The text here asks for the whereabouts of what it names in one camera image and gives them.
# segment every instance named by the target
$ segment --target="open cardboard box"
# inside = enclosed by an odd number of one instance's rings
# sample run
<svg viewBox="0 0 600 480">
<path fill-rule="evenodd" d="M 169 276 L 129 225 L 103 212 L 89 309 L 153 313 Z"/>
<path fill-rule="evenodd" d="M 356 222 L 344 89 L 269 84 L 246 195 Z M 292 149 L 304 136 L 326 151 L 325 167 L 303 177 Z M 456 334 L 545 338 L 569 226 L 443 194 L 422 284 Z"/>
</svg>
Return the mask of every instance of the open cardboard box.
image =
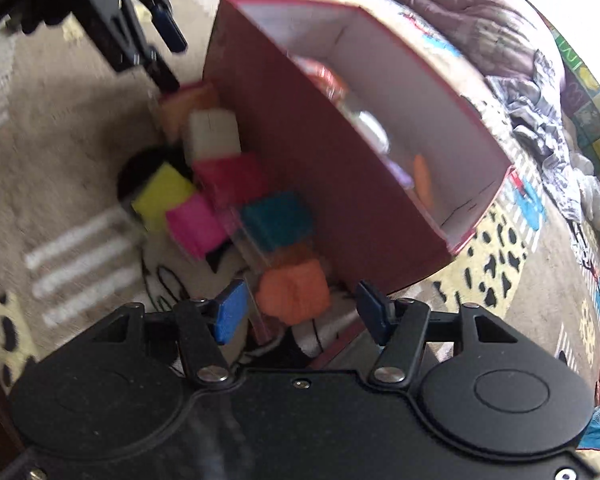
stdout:
<svg viewBox="0 0 600 480">
<path fill-rule="evenodd" d="M 427 212 L 338 109 L 288 58 L 324 62 L 387 131 L 409 174 L 432 175 Z M 446 266 L 475 233 L 510 161 L 475 109 L 359 7 L 311 0 L 222 0 L 204 79 L 235 111 L 243 150 L 311 209 L 318 250 L 354 287 L 385 294 Z"/>
</svg>

